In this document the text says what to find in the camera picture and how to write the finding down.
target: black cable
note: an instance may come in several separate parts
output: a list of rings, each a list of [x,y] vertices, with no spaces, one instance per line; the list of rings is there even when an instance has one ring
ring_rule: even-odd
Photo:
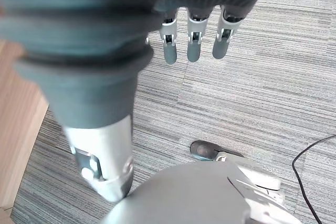
[[[306,149],[304,149],[302,152],[300,152],[300,154],[297,155],[297,156],[294,158],[293,162],[292,162],[292,168],[293,168],[293,170],[294,170],[294,172],[295,172],[296,178],[298,179],[298,182],[299,182],[299,185],[300,185],[300,189],[301,189],[301,192],[302,192],[302,196],[303,196],[303,198],[304,198],[304,200],[305,200],[307,206],[309,207],[311,213],[314,215],[315,220],[317,221],[318,224],[322,224],[322,222],[321,222],[320,218],[318,217],[317,213],[315,212],[313,206],[311,205],[309,199],[307,198],[307,195],[306,195],[305,189],[304,189],[304,187],[303,187],[301,178],[300,178],[300,176],[299,176],[299,174],[298,174],[298,172],[297,172],[297,170],[296,170],[296,168],[295,168],[295,162],[296,162],[296,160],[298,160],[298,158],[299,158],[303,153],[305,153],[307,150],[309,150],[309,149],[312,148],[313,146],[315,146],[315,145],[317,145],[317,144],[319,144],[319,143],[322,143],[322,142],[324,142],[324,141],[327,141],[327,140],[329,140],[329,139],[335,138],[335,137],[336,137],[336,135],[334,135],[334,136],[329,136],[329,137],[326,137],[326,138],[324,138],[324,139],[318,140],[318,141],[316,141],[315,143],[309,145]]]

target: gray carpet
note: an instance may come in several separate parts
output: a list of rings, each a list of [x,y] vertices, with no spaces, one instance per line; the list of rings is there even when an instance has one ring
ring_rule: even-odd
[[[287,208],[315,223],[291,170],[314,141],[336,134],[336,0],[259,0],[227,57],[212,45],[219,9],[208,23],[201,58],[186,59],[186,11],[179,12],[178,60],[155,57],[141,72],[134,109],[133,188],[166,167],[193,161],[194,140],[242,152],[283,179]],[[336,222],[336,140],[298,162],[307,194],[322,219]],[[22,180],[15,223],[95,223],[112,204],[79,176],[61,128],[48,111]]]

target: wooden baseboard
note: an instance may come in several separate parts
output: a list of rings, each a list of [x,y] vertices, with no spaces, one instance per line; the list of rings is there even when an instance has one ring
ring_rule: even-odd
[[[6,213],[6,211],[0,208],[0,223],[1,224],[14,224],[11,220],[10,216]]]
[[[20,45],[0,40],[0,207],[12,208],[48,108],[39,88],[23,80],[13,61]]]

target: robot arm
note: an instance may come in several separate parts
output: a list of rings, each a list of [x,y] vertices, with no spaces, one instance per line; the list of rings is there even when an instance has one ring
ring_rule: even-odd
[[[137,75],[153,55],[148,32],[162,27],[165,58],[173,63],[176,10],[188,7],[187,56],[196,61],[210,12],[222,5],[214,46],[221,58],[256,1],[1,0],[0,35],[25,46],[17,71],[41,87],[83,177],[117,202],[133,180],[132,110]]]

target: gray fabric sleeve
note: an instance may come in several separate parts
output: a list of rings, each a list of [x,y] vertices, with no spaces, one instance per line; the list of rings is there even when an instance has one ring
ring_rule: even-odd
[[[138,72],[160,29],[158,0],[1,0],[0,35],[22,43],[16,63],[38,83],[58,121],[97,128],[131,114]]]

